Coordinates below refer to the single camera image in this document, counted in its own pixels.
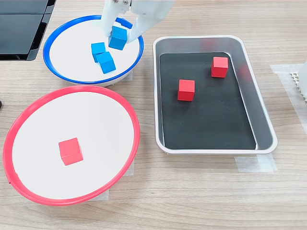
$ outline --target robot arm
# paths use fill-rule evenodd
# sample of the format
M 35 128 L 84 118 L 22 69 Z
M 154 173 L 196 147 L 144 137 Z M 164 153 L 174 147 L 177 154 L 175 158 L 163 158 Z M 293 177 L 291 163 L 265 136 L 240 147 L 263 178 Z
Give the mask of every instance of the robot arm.
M 128 31 L 128 43 L 134 41 L 145 31 L 162 21 L 175 0 L 106 0 L 101 20 L 106 36 L 109 36 L 117 16 L 131 11 L 139 17 Z

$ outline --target silver tray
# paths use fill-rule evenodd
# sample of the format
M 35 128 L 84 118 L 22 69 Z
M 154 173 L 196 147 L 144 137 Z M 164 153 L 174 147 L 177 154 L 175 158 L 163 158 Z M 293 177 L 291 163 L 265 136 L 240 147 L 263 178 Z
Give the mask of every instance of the silver tray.
M 160 56 L 163 54 L 226 53 L 231 60 L 239 92 L 255 140 L 254 149 L 172 149 L 165 146 L 161 96 Z M 161 37 L 153 44 L 154 115 L 157 145 L 168 154 L 246 155 L 268 154 L 277 147 L 277 137 L 265 108 L 243 42 L 231 35 Z

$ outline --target blue cube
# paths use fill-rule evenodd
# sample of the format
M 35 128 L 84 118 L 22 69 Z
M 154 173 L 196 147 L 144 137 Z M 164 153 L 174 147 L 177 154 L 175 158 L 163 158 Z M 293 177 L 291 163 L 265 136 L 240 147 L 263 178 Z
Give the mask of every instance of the blue cube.
M 93 55 L 95 62 L 98 62 L 97 55 L 105 53 L 105 52 L 106 52 L 106 46 L 104 42 L 92 44 L 92 55 Z
M 127 43 L 127 30 L 112 26 L 111 35 L 109 37 L 109 47 L 113 49 L 123 50 Z
M 105 52 L 105 53 L 97 55 L 97 60 L 100 64 L 100 67 L 103 73 L 109 73 L 111 71 L 116 70 L 114 60 L 110 52 Z

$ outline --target cube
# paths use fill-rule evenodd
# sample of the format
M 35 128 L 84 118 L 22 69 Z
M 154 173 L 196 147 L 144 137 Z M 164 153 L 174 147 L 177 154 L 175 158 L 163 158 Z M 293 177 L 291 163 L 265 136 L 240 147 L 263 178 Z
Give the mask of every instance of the cube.
M 105 52 L 106 52 L 106 46 L 104 42 L 92 43 L 92 55 L 95 62 L 98 62 L 97 55 Z
M 109 37 L 109 47 L 113 49 L 123 50 L 127 43 L 127 30 L 112 26 L 111 35 Z
M 81 148 L 77 138 L 60 142 L 59 151 L 65 165 L 74 164 L 83 160 Z
M 179 80 L 178 100 L 193 101 L 195 94 L 194 80 Z
M 211 76 L 215 78 L 225 78 L 228 71 L 227 57 L 214 57 L 211 67 Z
M 99 65 L 103 73 L 109 73 L 111 71 L 116 70 L 114 60 L 110 52 L 105 52 L 105 53 L 97 55 L 97 60 L 99 62 Z

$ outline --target wooden table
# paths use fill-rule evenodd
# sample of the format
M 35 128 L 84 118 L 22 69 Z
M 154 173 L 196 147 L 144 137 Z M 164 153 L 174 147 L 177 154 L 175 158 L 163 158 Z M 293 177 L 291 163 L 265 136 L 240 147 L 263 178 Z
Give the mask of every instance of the wooden table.
M 63 23 L 102 8 L 100 0 L 58 0 L 43 44 Z M 143 35 L 145 50 L 133 81 L 109 87 L 128 99 L 141 123 L 134 176 L 115 184 L 108 201 L 48 207 L 16 192 L 1 166 L 0 229 L 307 229 L 307 135 L 270 68 L 306 61 L 306 11 L 307 1 L 177 0 L 168 17 Z M 245 43 L 279 139 L 274 173 L 238 172 L 233 156 L 168 156 L 155 143 L 153 41 L 166 35 L 224 34 Z M 27 106 L 69 85 L 47 69 L 42 47 L 35 61 L 0 62 L 0 148 Z

